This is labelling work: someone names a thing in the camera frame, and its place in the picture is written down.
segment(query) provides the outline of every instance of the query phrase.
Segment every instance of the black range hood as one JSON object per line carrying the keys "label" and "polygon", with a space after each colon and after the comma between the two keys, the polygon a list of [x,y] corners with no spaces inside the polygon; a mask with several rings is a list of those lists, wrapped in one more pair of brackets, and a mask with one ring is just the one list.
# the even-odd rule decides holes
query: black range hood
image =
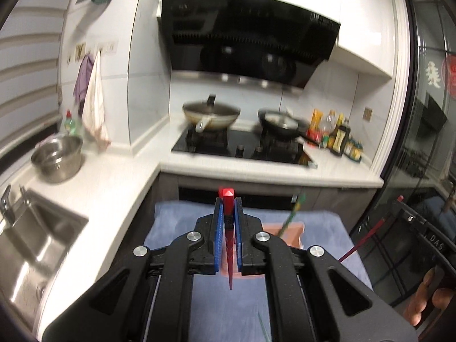
{"label": "black range hood", "polygon": [[276,0],[162,0],[161,28],[173,70],[304,88],[340,24]]}

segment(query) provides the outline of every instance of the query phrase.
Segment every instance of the wok handle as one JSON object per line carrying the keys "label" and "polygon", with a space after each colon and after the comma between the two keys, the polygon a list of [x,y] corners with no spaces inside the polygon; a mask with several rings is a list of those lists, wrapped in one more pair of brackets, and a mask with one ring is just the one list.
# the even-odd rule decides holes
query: wok handle
{"label": "wok handle", "polygon": [[212,121],[212,117],[211,116],[204,116],[203,118],[201,118],[196,126],[195,126],[195,131],[198,132],[198,133],[201,133],[204,131],[204,129],[206,128],[206,126],[209,124],[209,122]]}
{"label": "wok handle", "polygon": [[209,97],[207,98],[207,105],[210,107],[213,107],[215,104],[215,94],[210,94]]}

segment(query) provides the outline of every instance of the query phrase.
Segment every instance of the white door frame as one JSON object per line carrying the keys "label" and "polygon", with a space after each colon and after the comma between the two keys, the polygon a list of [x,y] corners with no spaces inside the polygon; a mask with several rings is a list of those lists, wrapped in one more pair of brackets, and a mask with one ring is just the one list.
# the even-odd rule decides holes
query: white door frame
{"label": "white door frame", "polygon": [[410,70],[410,24],[409,15],[405,0],[393,0],[396,12],[396,76],[394,84],[393,99],[386,121],[385,131],[383,132],[377,153],[372,161],[371,171],[378,176],[386,164],[394,140],[399,129],[399,123],[405,104],[405,95],[409,84]]}

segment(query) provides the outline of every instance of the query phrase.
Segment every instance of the frying pan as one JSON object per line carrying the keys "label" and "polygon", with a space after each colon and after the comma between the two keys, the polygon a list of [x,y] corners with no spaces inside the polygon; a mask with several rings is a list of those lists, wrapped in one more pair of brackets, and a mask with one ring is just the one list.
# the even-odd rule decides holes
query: frying pan
{"label": "frying pan", "polygon": [[295,119],[285,112],[270,109],[260,109],[258,119],[263,128],[284,141],[305,135],[310,126],[304,120]]}
{"label": "frying pan", "polygon": [[223,130],[238,119],[241,110],[226,104],[215,104],[215,95],[207,101],[186,103],[182,106],[185,118],[195,126],[198,133],[204,130]]}

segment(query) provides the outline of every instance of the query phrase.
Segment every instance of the stainless steel sink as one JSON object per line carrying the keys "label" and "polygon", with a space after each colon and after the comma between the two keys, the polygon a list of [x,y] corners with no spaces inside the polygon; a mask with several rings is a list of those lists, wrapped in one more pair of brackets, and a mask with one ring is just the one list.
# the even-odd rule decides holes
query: stainless steel sink
{"label": "stainless steel sink", "polygon": [[14,223],[5,220],[0,230],[0,291],[35,332],[47,291],[87,219],[32,190],[23,191],[11,209]]}

